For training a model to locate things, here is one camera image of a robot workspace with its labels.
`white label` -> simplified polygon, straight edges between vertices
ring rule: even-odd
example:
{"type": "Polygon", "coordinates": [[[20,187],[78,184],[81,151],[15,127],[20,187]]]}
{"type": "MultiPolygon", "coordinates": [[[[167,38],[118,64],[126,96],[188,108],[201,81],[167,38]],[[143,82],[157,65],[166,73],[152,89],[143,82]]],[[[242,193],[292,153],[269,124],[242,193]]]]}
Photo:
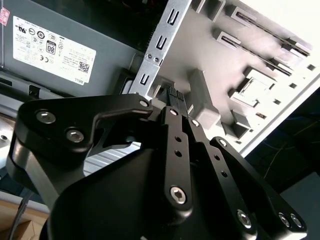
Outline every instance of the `white label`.
{"type": "Polygon", "coordinates": [[[13,16],[13,58],[84,85],[90,80],[96,51],[13,16]]]}

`black cable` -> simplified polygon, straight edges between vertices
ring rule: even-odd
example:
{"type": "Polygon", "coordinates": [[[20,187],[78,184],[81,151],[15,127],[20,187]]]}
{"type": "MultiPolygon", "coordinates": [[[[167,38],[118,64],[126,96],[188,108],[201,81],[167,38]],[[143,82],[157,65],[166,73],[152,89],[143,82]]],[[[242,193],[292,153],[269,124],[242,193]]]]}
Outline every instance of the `black cable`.
{"type": "Polygon", "coordinates": [[[20,221],[22,215],[24,214],[24,212],[25,212],[25,210],[27,208],[29,199],[31,198],[31,196],[33,194],[34,193],[29,190],[26,193],[26,195],[24,195],[24,197],[22,198],[22,200],[20,202],[20,205],[18,207],[18,211],[16,212],[16,215],[14,217],[14,220],[13,220],[13,223],[12,223],[12,226],[11,226],[11,229],[10,229],[10,233],[9,233],[9,236],[8,236],[8,240],[12,240],[13,239],[14,233],[16,231],[16,228],[17,228],[18,224],[19,224],[19,221],[20,221]]]}

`barcode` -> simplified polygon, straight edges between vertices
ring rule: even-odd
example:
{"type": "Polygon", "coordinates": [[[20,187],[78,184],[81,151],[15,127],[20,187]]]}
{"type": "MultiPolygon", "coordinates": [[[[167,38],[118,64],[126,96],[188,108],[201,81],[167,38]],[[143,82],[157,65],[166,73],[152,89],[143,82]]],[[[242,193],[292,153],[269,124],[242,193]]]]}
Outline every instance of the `barcode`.
{"type": "Polygon", "coordinates": [[[88,73],[89,71],[89,68],[90,68],[90,65],[89,64],[86,64],[84,62],[79,62],[79,68],[78,70],[80,70],[81,72],[84,72],[84,73],[88,73]]]}

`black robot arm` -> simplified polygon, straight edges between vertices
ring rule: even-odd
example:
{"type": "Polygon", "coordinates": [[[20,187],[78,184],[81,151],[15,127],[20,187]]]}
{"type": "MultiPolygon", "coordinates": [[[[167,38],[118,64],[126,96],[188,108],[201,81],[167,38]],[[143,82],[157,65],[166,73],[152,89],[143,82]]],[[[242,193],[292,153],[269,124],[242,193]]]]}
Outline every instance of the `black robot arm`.
{"type": "Polygon", "coordinates": [[[30,101],[16,119],[9,174],[50,209],[50,240],[302,239],[302,218],[223,138],[209,141],[167,91],[30,101]],[[84,160],[141,148],[85,177],[84,160]]]}

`silver screw head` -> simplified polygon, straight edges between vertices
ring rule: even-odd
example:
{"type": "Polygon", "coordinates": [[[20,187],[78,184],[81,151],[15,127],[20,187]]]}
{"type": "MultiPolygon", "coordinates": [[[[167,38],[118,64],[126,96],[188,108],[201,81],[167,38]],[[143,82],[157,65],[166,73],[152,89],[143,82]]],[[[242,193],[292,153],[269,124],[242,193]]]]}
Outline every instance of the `silver screw head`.
{"type": "Polygon", "coordinates": [[[173,109],[170,109],[170,113],[172,113],[172,114],[175,115],[175,116],[178,115],[178,113],[177,113],[175,110],[173,110],[173,109]]]}
{"type": "Polygon", "coordinates": [[[56,116],[49,111],[39,111],[36,114],[36,119],[43,124],[53,124],[56,121],[56,116]]]}
{"type": "Polygon", "coordinates": [[[283,222],[283,224],[289,228],[290,227],[290,223],[289,221],[286,219],[286,217],[280,212],[279,213],[279,218],[281,219],[281,221],[283,222]]]}
{"type": "Polygon", "coordinates": [[[139,103],[144,106],[144,107],[148,107],[149,106],[149,103],[147,103],[146,101],[144,100],[140,100],[139,103]]]}
{"type": "Polygon", "coordinates": [[[242,210],[238,210],[236,213],[238,220],[246,229],[250,229],[252,227],[250,218],[244,213],[242,210]]]}
{"type": "Polygon", "coordinates": [[[290,216],[295,225],[297,225],[299,228],[302,228],[302,223],[299,221],[299,219],[294,214],[291,214],[290,216]]]}
{"type": "Polygon", "coordinates": [[[220,139],[219,142],[222,144],[222,146],[224,146],[224,147],[227,146],[227,143],[224,140],[220,139]]]}
{"type": "Polygon", "coordinates": [[[181,188],[173,186],[170,189],[170,194],[171,197],[176,201],[176,203],[184,204],[186,202],[186,194],[181,188]]]}
{"type": "Polygon", "coordinates": [[[85,136],[80,131],[72,129],[66,133],[66,138],[73,143],[80,143],[85,136]]]}
{"type": "Polygon", "coordinates": [[[195,125],[196,127],[199,127],[199,125],[200,125],[200,124],[199,124],[196,120],[194,120],[194,119],[192,119],[191,122],[192,122],[192,124],[195,125]]]}

